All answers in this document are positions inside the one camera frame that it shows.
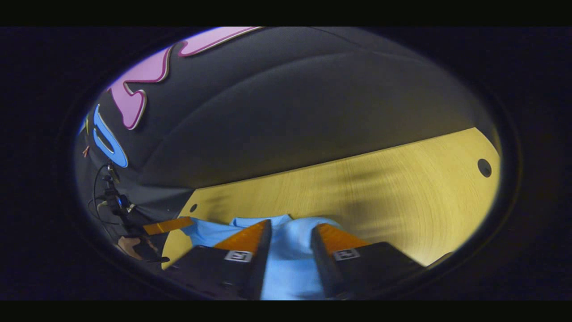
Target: light wood surface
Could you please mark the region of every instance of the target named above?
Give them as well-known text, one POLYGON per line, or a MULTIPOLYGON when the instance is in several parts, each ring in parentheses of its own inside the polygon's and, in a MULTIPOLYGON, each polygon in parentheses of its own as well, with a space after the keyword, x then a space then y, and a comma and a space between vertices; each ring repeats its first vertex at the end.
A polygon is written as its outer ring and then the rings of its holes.
MULTIPOLYGON (((228 224, 290 214, 333 219, 368 242, 387 241, 422 265, 460 247, 496 196, 500 159, 476 128, 259 178, 197 189, 180 216, 228 224), (486 159, 490 177, 479 171, 486 159), (192 205, 197 208, 190 213, 192 205)), ((171 231, 165 269, 188 252, 171 231)))

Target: wooden table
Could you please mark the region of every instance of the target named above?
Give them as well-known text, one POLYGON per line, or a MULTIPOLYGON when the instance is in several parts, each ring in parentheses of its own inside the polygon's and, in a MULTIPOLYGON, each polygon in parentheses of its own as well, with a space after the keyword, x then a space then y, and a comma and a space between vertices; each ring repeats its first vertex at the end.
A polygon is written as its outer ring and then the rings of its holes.
MULTIPOLYGON (((500 158, 476 128, 292 171, 197 189, 180 216, 228 224, 290 214, 333 219, 368 242, 387 241, 429 265, 478 228, 499 183, 500 158), (486 159, 492 174, 477 166, 486 159)), ((192 247, 171 231, 163 269, 192 247)))

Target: blue cloth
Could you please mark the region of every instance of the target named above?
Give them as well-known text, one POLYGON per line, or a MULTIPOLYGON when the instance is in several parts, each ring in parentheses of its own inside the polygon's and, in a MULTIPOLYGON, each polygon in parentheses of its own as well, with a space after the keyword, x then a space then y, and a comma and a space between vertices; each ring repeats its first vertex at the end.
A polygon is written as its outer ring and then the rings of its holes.
POLYGON ((193 218, 194 225, 182 231, 193 247, 215 246, 217 243, 263 220, 270 219, 272 239, 262 300, 325 300, 320 275, 310 248, 312 229, 321 223, 341 228, 335 221, 312 217, 292 220, 289 215, 268 218, 235 218, 230 225, 193 218))

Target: light blue towel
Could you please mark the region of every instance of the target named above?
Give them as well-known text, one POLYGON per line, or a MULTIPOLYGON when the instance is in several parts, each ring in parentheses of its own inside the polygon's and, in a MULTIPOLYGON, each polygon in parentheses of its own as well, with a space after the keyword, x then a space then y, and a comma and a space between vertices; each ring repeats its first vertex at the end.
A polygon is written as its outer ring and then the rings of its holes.
POLYGON ((235 218, 221 225, 193 218, 194 225, 182 231, 193 246, 215 246, 217 243, 263 220, 270 219, 272 239, 262 300, 325 300, 316 262, 310 248, 312 229, 321 223, 340 228, 335 221, 312 217, 292 220, 289 215, 268 218, 235 218))

